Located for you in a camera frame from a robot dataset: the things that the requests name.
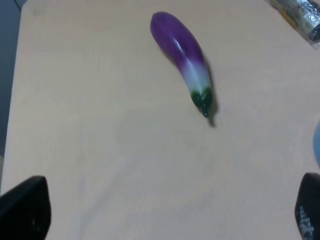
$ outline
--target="eggplant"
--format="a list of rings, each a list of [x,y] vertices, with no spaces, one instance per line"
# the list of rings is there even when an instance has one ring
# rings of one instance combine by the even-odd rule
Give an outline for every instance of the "eggplant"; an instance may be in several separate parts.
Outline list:
[[[164,11],[153,14],[150,30],[156,43],[179,69],[194,105],[208,118],[213,102],[212,86],[196,38],[179,19]]]

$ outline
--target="silver packaging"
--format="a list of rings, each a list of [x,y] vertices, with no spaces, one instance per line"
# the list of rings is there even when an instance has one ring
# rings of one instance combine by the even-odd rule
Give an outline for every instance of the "silver packaging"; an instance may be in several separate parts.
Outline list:
[[[269,0],[316,49],[320,48],[320,5],[313,0]]]

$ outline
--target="table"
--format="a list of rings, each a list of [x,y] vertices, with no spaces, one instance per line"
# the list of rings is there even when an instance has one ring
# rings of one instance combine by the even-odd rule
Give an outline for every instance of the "table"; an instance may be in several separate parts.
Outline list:
[[[157,11],[200,43],[215,127],[152,38]],[[1,192],[47,177],[47,240],[299,240],[319,59],[262,0],[29,0]]]

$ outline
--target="gray wall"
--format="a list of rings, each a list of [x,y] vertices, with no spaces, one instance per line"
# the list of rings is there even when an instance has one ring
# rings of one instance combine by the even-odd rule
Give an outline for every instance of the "gray wall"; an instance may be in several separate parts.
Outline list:
[[[19,0],[20,7],[25,0]],[[15,69],[20,10],[14,0],[0,0],[0,155],[4,155],[12,82]]]

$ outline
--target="green calyx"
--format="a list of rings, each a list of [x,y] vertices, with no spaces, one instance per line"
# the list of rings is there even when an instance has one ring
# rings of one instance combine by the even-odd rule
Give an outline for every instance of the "green calyx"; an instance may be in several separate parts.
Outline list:
[[[210,87],[204,89],[201,93],[199,91],[191,92],[191,99],[200,111],[202,112],[205,118],[209,117],[209,110],[212,104],[213,96],[212,90]]]

